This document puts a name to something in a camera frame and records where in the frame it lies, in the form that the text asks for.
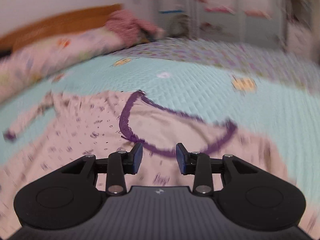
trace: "gray ribbed panel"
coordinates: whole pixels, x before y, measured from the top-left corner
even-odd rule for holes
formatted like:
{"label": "gray ribbed panel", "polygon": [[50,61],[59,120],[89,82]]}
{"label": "gray ribbed panel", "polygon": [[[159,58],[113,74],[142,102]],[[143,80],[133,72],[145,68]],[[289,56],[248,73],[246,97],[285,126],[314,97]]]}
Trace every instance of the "gray ribbed panel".
{"label": "gray ribbed panel", "polygon": [[226,219],[209,198],[187,187],[132,187],[111,197],[87,222],[61,231],[23,228],[10,240],[307,240],[300,229],[257,232]]}

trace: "circular cover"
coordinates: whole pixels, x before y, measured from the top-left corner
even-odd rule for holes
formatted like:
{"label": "circular cover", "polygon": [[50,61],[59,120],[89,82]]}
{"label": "circular cover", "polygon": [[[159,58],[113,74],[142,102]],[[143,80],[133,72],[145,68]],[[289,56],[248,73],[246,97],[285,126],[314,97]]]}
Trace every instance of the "circular cover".
{"label": "circular cover", "polygon": [[55,174],[22,188],[14,199],[21,223],[40,229],[63,229],[91,218],[99,209],[100,192],[74,174]]}
{"label": "circular cover", "polygon": [[263,173],[244,174],[227,184],[218,195],[222,213],[246,228],[277,231],[296,225],[306,200],[295,186]]}

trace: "wooden headboard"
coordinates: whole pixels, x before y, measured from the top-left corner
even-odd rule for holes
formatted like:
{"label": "wooden headboard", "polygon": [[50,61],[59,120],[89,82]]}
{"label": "wooden headboard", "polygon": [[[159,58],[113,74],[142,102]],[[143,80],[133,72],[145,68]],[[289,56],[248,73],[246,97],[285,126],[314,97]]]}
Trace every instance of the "wooden headboard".
{"label": "wooden headboard", "polygon": [[114,4],[67,12],[46,18],[0,37],[0,50],[11,49],[16,51],[46,37],[79,33],[102,27],[110,13],[121,9],[121,4]]}

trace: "clothing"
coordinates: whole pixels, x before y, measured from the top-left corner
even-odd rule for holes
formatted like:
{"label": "clothing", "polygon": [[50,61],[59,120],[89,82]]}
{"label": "clothing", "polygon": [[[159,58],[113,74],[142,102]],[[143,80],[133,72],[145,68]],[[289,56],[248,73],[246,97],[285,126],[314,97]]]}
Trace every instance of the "clothing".
{"label": "clothing", "polygon": [[[178,142],[189,152],[200,150],[211,158],[234,154],[288,180],[286,166],[267,138],[239,129],[232,121],[207,124],[198,116],[161,107],[142,91],[105,91],[84,97],[48,93],[38,106],[19,116],[4,136],[14,140],[50,107],[54,107],[56,118],[43,135],[0,169],[1,237],[20,227],[13,210],[13,198],[20,188],[83,155],[106,158],[115,151],[130,151],[135,142],[143,143],[143,158],[138,174],[125,176],[128,190],[132,185],[192,188],[193,176],[181,175],[175,158]],[[105,190],[105,180],[105,174],[98,176],[99,190]],[[222,188],[218,174],[213,175],[213,182],[215,190]],[[315,222],[309,226],[311,233],[318,223],[312,215]],[[301,221],[305,230],[310,217],[308,213]]]}
{"label": "clothing", "polygon": [[152,23],[134,17],[129,10],[115,11],[110,14],[104,25],[109,31],[118,34],[127,48],[137,43],[140,30],[153,36],[155,40],[163,38],[164,30]]}

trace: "silver screw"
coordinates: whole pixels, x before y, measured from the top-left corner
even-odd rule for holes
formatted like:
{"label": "silver screw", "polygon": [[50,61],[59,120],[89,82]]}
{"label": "silver screw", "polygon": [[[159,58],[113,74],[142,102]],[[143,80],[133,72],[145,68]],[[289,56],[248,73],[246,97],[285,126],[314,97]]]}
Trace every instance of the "silver screw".
{"label": "silver screw", "polygon": [[113,194],[118,194],[123,191],[123,187],[121,187],[120,185],[112,185],[108,188],[108,191]]}
{"label": "silver screw", "polygon": [[196,191],[198,191],[199,193],[202,193],[202,194],[206,194],[211,191],[211,188],[207,185],[200,185],[200,186],[196,187]]}

